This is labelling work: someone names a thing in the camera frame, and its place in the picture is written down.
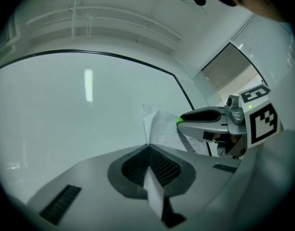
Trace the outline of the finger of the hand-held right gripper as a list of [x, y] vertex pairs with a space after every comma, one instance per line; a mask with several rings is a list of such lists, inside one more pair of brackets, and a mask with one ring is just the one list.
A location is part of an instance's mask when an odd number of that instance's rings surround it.
[[187, 121], [181, 118], [177, 119], [178, 131], [192, 137], [198, 141], [212, 142], [216, 134], [229, 134], [226, 121], [218, 120], [216, 122]]
[[184, 113], [180, 118], [183, 121], [219, 121], [225, 115], [224, 107], [210, 106]]

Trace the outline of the white ceiling pipes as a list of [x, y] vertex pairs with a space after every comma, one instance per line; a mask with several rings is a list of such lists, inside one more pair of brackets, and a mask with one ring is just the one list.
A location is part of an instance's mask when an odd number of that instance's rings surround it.
[[114, 37], [170, 53], [182, 46], [182, 0], [24, 0], [13, 21], [32, 44]]

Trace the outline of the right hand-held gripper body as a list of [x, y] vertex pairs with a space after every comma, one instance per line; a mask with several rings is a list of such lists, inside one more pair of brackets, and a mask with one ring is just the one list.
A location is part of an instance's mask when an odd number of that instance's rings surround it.
[[265, 84], [230, 95], [224, 106], [228, 132], [205, 132], [204, 138], [216, 143], [219, 156], [242, 157], [246, 150], [279, 133], [281, 123]]

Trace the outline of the white printed paper sheet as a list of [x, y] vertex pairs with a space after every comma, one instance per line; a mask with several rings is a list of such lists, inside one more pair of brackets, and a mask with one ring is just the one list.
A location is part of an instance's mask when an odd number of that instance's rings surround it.
[[[144, 105], [142, 107], [145, 137], [148, 144], [164, 145], [195, 154], [209, 155], [205, 142], [181, 134], [177, 130], [174, 114]], [[147, 168], [143, 188], [147, 191], [148, 205], [158, 218], [162, 217], [164, 189], [156, 179], [155, 171]]]

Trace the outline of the white window blinds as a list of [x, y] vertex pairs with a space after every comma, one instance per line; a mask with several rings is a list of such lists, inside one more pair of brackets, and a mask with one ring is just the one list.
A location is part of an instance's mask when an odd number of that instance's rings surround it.
[[288, 72], [291, 36], [288, 23], [252, 15], [231, 41], [250, 60], [267, 85], [274, 87]]

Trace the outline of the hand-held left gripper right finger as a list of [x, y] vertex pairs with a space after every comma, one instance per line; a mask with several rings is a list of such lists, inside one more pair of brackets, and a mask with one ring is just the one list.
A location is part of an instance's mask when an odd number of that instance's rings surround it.
[[189, 220], [227, 184], [240, 160], [148, 148], [148, 205], [167, 228]]

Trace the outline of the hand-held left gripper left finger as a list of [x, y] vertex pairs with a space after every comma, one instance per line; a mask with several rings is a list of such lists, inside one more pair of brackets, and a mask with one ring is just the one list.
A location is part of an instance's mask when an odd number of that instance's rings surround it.
[[85, 159], [29, 200], [52, 231], [163, 231], [143, 187], [148, 145]]

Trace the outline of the black-framed whiteboard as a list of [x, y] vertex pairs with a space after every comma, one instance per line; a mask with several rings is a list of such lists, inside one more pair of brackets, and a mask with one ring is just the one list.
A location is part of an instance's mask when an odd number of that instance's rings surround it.
[[207, 106], [197, 86], [125, 58], [33, 56], [0, 68], [0, 174], [58, 174], [145, 143], [143, 105], [176, 115]]

